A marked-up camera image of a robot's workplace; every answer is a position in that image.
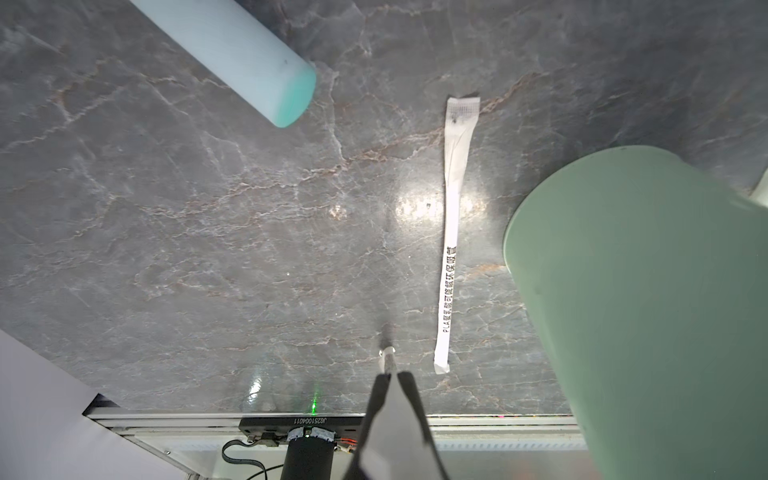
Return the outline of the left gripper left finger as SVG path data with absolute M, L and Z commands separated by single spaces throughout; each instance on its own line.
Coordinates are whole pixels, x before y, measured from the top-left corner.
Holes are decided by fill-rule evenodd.
M 379 374 L 376 376 L 371 395 L 365 411 L 365 416 L 362 422 L 360 436 L 357 444 L 353 459 L 347 469 L 343 479 L 344 480 L 365 480 L 366 474 L 360 468 L 361 456 L 365 451 L 369 437 L 371 436 L 370 430 L 372 427 L 373 419 L 375 415 L 384 405 L 386 393 L 390 383 L 390 374 Z

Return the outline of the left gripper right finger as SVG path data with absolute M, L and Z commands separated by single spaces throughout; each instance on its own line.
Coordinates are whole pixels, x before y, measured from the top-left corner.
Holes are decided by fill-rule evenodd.
M 435 447 L 434 438 L 428 425 L 423 402 L 421 400 L 421 396 L 419 394 L 416 380 L 413 374 L 406 371 L 400 372 L 398 373 L 398 380 L 404 389 L 404 394 L 416 416 L 418 430 L 421 437 L 421 444 L 429 451 L 429 459 L 430 462 L 437 468 L 438 478 L 448 479 L 449 476 Z

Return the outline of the twelfth white straw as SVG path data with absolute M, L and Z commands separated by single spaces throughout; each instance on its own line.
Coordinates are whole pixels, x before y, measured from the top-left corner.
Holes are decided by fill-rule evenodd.
M 360 468 L 367 479 L 439 479 L 421 444 L 416 416 L 398 380 L 400 371 L 388 346 L 380 352 L 380 373 L 390 374 L 384 405 L 375 415 Z

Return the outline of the green cylindrical storage cup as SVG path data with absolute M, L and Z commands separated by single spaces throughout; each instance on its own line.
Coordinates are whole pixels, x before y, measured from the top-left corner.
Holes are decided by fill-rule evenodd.
M 503 255 L 606 479 L 767 475 L 767 208 L 647 146 L 583 157 Z

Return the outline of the eleventh white straw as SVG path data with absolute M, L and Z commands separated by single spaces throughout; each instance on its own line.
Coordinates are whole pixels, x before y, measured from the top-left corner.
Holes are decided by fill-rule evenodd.
M 438 324 L 433 368 L 436 374 L 450 371 L 449 346 L 453 316 L 460 195 L 467 168 L 471 139 L 480 115 L 480 98 L 450 97 L 444 124 L 444 235 L 438 305 Z

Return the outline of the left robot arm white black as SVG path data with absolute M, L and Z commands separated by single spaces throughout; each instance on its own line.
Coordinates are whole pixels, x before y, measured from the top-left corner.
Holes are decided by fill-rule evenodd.
M 328 479 L 334 441 L 330 432 L 289 433 L 281 477 Z M 414 376 L 379 374 L 371 391 L 360 438 L 346 479 L 446 479 Z

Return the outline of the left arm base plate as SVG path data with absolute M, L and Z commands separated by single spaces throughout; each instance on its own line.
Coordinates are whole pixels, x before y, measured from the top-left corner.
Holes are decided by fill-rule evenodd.
M 334 446 L 358 443 L 362 414 L 276 414 L 245 416 L 238 425 L 250 443 L 287 446 L 299 438 L 320 438 Z

